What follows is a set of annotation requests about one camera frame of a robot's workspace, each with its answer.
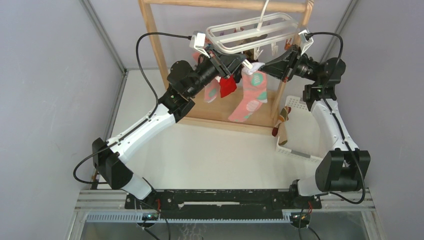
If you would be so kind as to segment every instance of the sock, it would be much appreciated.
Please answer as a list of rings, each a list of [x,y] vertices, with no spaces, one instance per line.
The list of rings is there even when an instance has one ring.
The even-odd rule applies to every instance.
[[[197,63],[199,60],[200,53],[196,51],[192,54],[192,56]],[[218,80],[215,78],[208,85],[204,87],[203,100],[208,104],[211,103],[213,100],[217,98],[219,90],[220,90],[220,84]]]
[[[243,80],[243,99],[228,117],[231,122],[244,122],[255,111],[257,111],[262,103],[267,100],[267,75],[261,71],[255,71],[248,74],[248,69],[243,68],[241,78]]]
[[[219,90],[221,98],[230,95],[230,93],[237,89],[236,81],[234,80],[233,75],[231,75],[228,79],[221,78],[219,81],[219,86],[221,87]]]
[[[286,125],[284,122],[287,122],[289,120],[289,113],[291,111],[292,111],[291,107],[289,106],[283,107],[278,116],[278,121],[275,124],[274,128],[272,129],[272,135],[274,137],[279,137],[278,145],[280,146],[283,146],[284,144],[288,142]]]

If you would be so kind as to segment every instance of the gray wall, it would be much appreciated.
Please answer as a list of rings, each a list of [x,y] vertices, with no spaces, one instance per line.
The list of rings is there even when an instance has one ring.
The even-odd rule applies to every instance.
[[[121,73],[76,0],[1,1],[0,33],[0,239],[63,239]]]
[[[123,64],[127,68],[137,68],[135,46],[137,39],[146,33],[145,23],[138,1],[136,0],[90,0],[94,6],[104,28],[115,46]],[[305,0],[271,0],[273,2],[304,2]],[[317,0],[310,17],[311,31],[334,31],[350,0]],[[207,27],[231,23],[244,19],[259,17],[260,11],[223,9],[210,7],[191,7],[175,5],[152,4],[157,30],[179,35],[191,35],[193,31],[205,31]],[[291,14],[297,20],[301,14]],[[308,54],[321,59],[328,43],[328,37],[322,36],[308,50]],[[189,41],[173,37],[161,36],[163,53],[168,67],[181,59],[194,64],[189,48]],[[284,43],[280,42],[279,54],[284,51]],[[259,60],[269,61],[275,57],[271,55],[271,47],[263,47]],[[147,39],[140,43],[140,60],[143,67],[157,68],[152,46]]]
[[[423,238],[423,10],[422,0],[363,0],[342,34],[341,115],[371,154],[366,183],[389,240]]]

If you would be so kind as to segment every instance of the red wire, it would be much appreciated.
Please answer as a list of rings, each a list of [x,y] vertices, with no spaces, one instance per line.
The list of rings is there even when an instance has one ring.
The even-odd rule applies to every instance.
[[[161,200],[160,199],[156,199],[156,201],[155,202],[157,202],[157,210],[161,210]]]
[[[307,214],[309,215],[309,214],[311,214],[311,213],[312,213],[312,209],[313,209],[313,207],[312,207],[312,203],[311,203],[311,201],[309,201],[309,202],[308,202],[308,204],[309,204],[309,210],[308,210]]]

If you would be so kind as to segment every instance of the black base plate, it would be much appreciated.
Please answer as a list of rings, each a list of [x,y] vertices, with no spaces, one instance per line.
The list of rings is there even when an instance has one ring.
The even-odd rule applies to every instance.
[[[140,202],[127,195],[125,209],[140,209]],[[153,191],[143,202],[160,211],[168,219],[281,219],[282,210],[299,209],[298,197],[280,189],[219,189],[219,190],[158,190]],[[188,202],[221,202],[221,205],[187,204]],[[320,209],[321,200],[311,201],[314,209]]]

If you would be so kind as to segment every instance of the wooden bar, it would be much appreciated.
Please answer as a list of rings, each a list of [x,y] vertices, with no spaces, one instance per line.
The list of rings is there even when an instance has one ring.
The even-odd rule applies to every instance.
[[[314,0],[306,0],[304,4],[305,8],[303,9],[303,15],[302,19],[299,21],[298,28],[306,27],[309,23],[309,19],[311,18],[312,8],[314,8]],[[300,44],[300,38],[299,35],[294,36],[293,44],[299,45]],[[281,81],[278,85],[277,95],[275,96],[274,102],[272,103],[271,108],[271,118],[274,120],[274,122],[277,122],[278,119],[278,110],[279,110],[279,104],[281,101],[281,97],[283,96],[284,89],[286,88],[286,82]]]
[[[242,9],[254,11],[261,11],[264,7],[264,1],[262,0],[138,0],[138,4],[143,15],[147,32],[149,33],[158,31],[150,4]],[[269,12],[303,13],[298,26],[304,27],[308,25],[313,7],[314,0],[305,0],[304,3],[270,1],[266,10]],[[165,85],[165,88],[167,88],[169,85],[167,81],[168,68],[164,53],[162,51],[159,36],[151,35],[149,37],[154,56],[156,57],[157,65],[159,66],[159,71],[163,79],[163,84]],[[293,43],[300,43],[300,39],[297,35],[294,36]],[[269,135],[272,127],[278,119],[280,101],[285,88],[286,83],[283,81],[280,82],[277,92],[271,91],[272,94],[269,94],[269,102],[267,104],[263,104],[261,109],[259,109],[244,123],[234,123],[228,121],[228,116],[231,114],[229,108],[233,107],[231,110],[235,109],[235,107],[240,102],[239,99],[243,97],[243,95],[240,95],[240,93],[242,93],[240,89],[236,91],[239,94],[233,93],[232,97],[230,97],[230,95],[226,97],[226,99],[216,99],[215,103],[203,104],[200,101],[195,101],[197,104],[190,111],[187,117],[181,120],[181,122],[195,126]]]
[[[264,1],[258,0],[144,0],[146,4],[180,5],[191,7],[243,9],[262,11]],[[283,13],[303,13],[304,3],[269,1],[266,11]]]
[[[153,17],[152,8],[150,4],[146,3],[145,0],[138,0],[138,5],[140,5],[141,14],[143,15],[144,23],[148,33],[157,32],[155,19]],[[156,57],[156,62],[159,67],[160,75],[162,76],[163,84],[165,89],[168,88],[169,82],[168,77],[168,67],[167,62],[165,61],[164,51],[162,51],[161,41],[159,40],[159,35],[150,35],[150,43],[153,48],[154,56]]]

